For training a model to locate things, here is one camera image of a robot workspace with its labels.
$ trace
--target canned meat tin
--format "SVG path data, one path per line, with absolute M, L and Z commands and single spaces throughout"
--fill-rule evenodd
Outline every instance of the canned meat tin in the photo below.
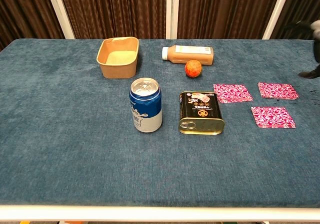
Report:
M 179 97 L 179 130 L 185 134 L 216 135 L 223 132 L 225 122 L 213 92 L 183 92 Z
M 161 95 L 159 84 L 152 78 L 139 78 L 131 84 L 133 123 L 139 131 L 150 133 L 161 126 Z

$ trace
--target can lid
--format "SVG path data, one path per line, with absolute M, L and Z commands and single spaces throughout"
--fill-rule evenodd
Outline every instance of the can lid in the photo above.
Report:
M 146 97 L 159 89 L 158 82 L 153 78 L 139 78 L 131 84 L 131 91 L 139 96 Z
M 163 60 L 168 60 L 168 49 L 169 49 L 169 47 L 162 48 L 162 59 Z

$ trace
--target pink patterned packet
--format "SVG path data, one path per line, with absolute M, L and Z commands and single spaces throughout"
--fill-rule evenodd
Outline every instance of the pink patterned packet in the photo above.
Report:
M 299 95 L 290 84 L 258 83 L 262 98 L 295 100 Z
M 214 84 L 214 92 L 220 103 L 237 103 L 253 101 L 244 85 L 240 84 Z
M 283 107 L 252 107 L 254 120 L 260 128 L 296 128 L 296 124 Z

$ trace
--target black object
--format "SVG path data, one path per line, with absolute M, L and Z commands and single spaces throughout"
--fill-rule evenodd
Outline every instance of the black object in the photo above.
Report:
M 320 29 L 313 30 L 311 28 L 311 23 L 309 22 L 304 22 L 304 21 L 298 21 L 294 23 L 290 23 L 284 27 L 284 29 L 293 29 L 293 33 L 291 37 L 298 33 L 312 33 L 313 32 L 313 37 L 314 37 L 314 42 L 313 42 L 313 54 L 315 60 L 320 63 Z M 320 65 L 313 71 L 311 72 L 301 72 L 299 73 L 300 77 L 303 78 L 317 78 L 320 77 Z

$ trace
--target beverage can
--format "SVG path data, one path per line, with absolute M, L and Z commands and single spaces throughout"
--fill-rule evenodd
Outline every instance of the beverage can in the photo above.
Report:
M 161 90 L 152 78 L 139 78 L 130 87 L 130 104 L 134 126 L 150 133 L 162 124 Z

